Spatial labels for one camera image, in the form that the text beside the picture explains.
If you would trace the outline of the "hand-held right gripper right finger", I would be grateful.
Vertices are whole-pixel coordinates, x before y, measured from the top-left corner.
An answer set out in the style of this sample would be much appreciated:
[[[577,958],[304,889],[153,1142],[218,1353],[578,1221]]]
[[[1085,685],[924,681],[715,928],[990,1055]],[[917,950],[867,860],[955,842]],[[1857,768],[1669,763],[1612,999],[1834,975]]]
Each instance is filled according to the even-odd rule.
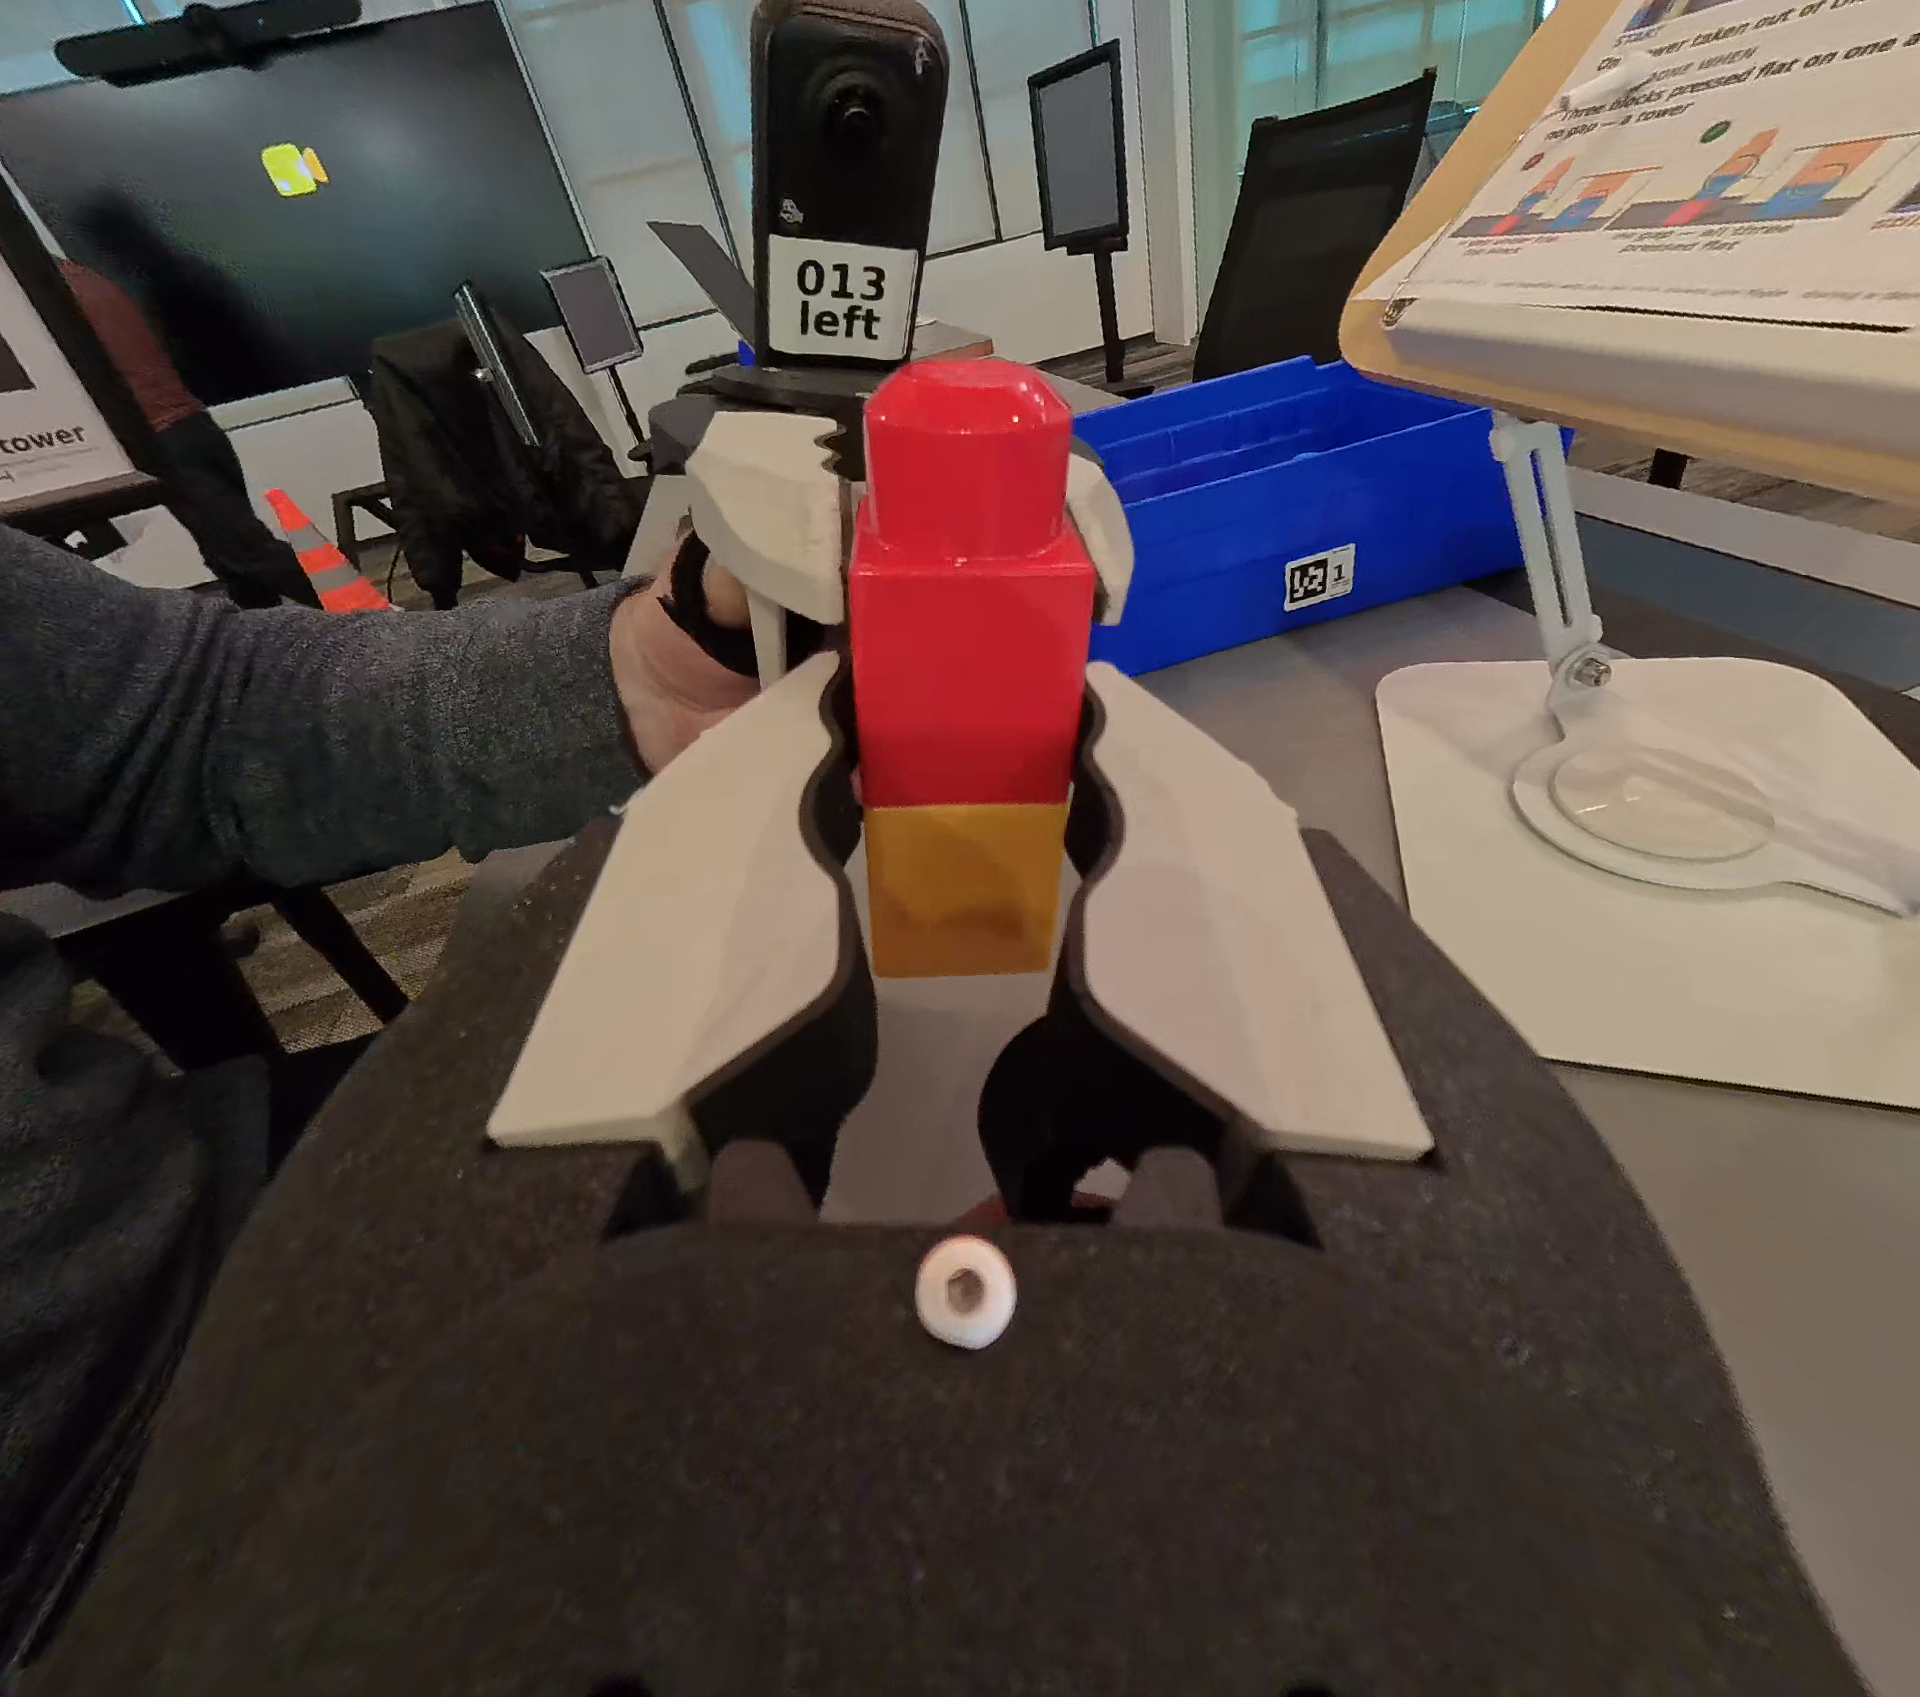
[[[1107,662],[1085,671],[1077,871],[1044,1010],[981,1086],[1016,1221],[1068,1221],[1096,1167],[1221,1167],[1229,1212],[1285,1206],[1281,1157],[1420,1163],[1428,1121],[1292,804]]]

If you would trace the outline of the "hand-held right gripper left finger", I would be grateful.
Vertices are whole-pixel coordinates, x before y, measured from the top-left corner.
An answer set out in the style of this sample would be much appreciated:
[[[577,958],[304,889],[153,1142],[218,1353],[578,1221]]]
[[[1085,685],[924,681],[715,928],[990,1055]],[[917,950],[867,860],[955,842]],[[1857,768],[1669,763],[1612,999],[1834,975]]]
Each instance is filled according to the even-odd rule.
[[[497,1150],[655,1145],[696,1192],[760,1139],[823,1202],[877,1066],[851,752],[846,654],[820,653],[627,803],[492,1109]]]

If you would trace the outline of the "large black monitor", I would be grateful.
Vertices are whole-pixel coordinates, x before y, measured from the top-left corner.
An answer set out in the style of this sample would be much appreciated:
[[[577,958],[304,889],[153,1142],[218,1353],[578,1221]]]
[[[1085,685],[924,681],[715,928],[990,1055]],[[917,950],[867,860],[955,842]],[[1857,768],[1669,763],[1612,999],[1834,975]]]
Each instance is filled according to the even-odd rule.
[[[492,2],[7,94],[1,153],[206,405],[360,379],[463,284],[521,334],[554,325],[542,277],[588,254]]]

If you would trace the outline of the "black webcam bar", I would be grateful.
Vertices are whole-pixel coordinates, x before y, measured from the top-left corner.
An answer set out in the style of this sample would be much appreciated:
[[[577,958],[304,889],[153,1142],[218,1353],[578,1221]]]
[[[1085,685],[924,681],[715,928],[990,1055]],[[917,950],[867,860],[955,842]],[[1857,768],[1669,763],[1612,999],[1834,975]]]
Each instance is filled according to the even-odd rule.
[[[58,39],[52,59],[69,78],[132,87],[215,69],[258,69],[360,20],[360,0],[193,2],[169,20]]]

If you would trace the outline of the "red toy block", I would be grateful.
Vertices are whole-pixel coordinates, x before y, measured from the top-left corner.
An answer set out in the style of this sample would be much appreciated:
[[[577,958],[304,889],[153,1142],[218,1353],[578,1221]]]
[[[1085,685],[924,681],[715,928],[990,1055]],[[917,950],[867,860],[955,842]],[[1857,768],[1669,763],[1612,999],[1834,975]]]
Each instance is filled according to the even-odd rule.
[[[1072,437],[997,357],[903,367],[867,399],[849,632],[869,810],[1068,801],[1096,590]]]

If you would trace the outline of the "person's left forearm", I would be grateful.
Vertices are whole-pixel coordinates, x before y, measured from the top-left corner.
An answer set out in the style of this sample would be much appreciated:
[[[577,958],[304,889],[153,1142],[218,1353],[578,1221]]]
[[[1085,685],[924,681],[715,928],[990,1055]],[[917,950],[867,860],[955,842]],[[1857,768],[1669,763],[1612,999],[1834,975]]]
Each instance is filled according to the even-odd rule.
[[[637,790],[644,590],[245,612],[1,542],[5,888],[280,888],[540,846]]]

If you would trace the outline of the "printed instruction sheet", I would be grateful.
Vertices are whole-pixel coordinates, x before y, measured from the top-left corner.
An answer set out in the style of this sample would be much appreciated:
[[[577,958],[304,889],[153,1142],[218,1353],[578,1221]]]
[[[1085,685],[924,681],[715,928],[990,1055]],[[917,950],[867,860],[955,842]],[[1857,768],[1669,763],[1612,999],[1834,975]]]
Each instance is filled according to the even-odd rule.
[[[1917,0],[1559,0],[1354,299],[1914,330]]]

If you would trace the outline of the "person's left hand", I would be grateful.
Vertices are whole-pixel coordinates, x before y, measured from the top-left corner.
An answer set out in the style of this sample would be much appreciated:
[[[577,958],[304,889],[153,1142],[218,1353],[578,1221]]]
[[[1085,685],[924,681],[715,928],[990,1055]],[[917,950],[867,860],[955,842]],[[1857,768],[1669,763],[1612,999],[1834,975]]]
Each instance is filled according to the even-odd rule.
[[[697,533],[610,612],[610,681],[640,772],[663,772],[760,689],[753,598]]]

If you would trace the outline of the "yellow toy block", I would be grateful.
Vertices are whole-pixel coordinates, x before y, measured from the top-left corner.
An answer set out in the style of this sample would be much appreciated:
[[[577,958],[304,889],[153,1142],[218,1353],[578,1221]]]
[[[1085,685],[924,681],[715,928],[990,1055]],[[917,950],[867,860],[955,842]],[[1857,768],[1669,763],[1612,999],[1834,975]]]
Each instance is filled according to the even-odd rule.
[[[1046,973],[1068,803],[873,804],[862,814],[883,979]]]

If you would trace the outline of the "person's torso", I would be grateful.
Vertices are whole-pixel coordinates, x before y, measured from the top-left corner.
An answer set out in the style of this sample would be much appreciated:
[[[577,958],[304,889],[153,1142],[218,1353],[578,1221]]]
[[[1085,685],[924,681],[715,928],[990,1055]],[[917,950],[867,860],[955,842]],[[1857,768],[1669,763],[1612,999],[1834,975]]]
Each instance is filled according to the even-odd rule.
[[[30,1658],[106,1539],[206,1290],[269,1176],[247,1055],[177,1071],[69,1020],[1,928],[1,1653]]]

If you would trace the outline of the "dark jacket on chair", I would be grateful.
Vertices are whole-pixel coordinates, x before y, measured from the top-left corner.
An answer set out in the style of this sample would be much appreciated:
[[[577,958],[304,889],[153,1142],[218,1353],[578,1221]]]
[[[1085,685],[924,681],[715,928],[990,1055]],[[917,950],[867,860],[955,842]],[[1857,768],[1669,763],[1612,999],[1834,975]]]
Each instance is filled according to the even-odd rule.
[[[470,281],[454,318],[370,344],[365,407],[400,553],[434,608],[457,604],[467,562],[519,581],[544,550],[586,587],[622,567],[640,485]]]

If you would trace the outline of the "blue plastic bin with tag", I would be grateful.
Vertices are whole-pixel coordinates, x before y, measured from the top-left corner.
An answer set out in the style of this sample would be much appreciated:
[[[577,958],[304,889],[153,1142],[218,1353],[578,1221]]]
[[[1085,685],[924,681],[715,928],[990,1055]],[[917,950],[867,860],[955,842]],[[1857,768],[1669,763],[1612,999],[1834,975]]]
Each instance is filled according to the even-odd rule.
[[[1135,545],[1091,656],[1141,677],[1523,567],[1490,431],[1306,357],[1079,412]]]

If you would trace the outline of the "tablet on floor stand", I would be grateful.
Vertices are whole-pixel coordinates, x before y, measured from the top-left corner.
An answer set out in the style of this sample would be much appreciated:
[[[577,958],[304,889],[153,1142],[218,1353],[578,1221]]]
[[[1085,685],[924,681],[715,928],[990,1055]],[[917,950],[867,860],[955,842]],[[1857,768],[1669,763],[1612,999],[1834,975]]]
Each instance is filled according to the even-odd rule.
[[[540,269],[540,278],[577,364],[586,376],[606,379],[627,429],[644,444],[646,431],[622,382],[622,368],[641,362],[644,350],[615,269],[603,254],[588,254],[581,261]]]
[[[1028,78],[1046,250],[1092,265],[1107,382],[1123,379],[1114,256],[1130,244],[1119,42],[1104,39]]]

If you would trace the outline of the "grey desk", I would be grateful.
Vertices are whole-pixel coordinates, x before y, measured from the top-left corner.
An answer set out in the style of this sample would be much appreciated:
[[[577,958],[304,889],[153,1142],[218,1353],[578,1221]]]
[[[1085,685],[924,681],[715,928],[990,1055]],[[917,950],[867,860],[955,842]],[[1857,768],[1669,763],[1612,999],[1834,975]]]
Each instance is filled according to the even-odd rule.
[[[1616,649],[1638,607],[1839,679],[1914,693],[1914,542],[1695,492],[1616,492],[1581,533]],[[1403,896],[1374,692],[1415,662],[1537,654],[1504,578],[1358,612],[1146,677]],[[880,1073],[829,1215],[934,1221],[990,1185],[972,1094],[1040,979],[880,986]],[[1914,1693],[1914,1113],[1563,1066],[1657,1220],[1753,1421],[1841,1641]]]

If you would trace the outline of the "wooden book stand white base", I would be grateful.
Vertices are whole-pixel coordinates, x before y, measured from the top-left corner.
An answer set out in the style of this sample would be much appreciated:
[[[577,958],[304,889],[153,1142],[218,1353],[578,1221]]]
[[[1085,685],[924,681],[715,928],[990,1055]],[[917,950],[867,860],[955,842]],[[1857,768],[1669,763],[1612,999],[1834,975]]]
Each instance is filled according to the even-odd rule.
[[[1616,649],[1560,442],[1612,429],[1910,502],[1914,330],[1352,292],[1341,336],[1371,379],[1490,407],[1544,643],[1378,679],[1415,922],[1541,1058],[1914,1109],[1914,767],[1803,670]]]

